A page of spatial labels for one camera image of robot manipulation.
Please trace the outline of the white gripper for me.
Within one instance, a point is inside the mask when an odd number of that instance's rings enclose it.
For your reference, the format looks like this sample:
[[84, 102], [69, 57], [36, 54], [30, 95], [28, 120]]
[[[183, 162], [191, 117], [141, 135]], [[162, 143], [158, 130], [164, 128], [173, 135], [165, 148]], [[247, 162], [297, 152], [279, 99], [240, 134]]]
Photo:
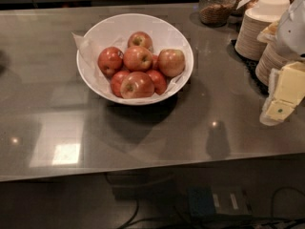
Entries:
[[[275, 49], [283, 57], [305, 57], [305, 0], [294, 0], [279, 21], [274, 21], [257, 36], [262, 43], [275, 41]], [[274, 126], [284, 122], [305, 97], [305, 64], [293, 62], [280, 70], [272, 69], [269, 96], [260, 122]]]

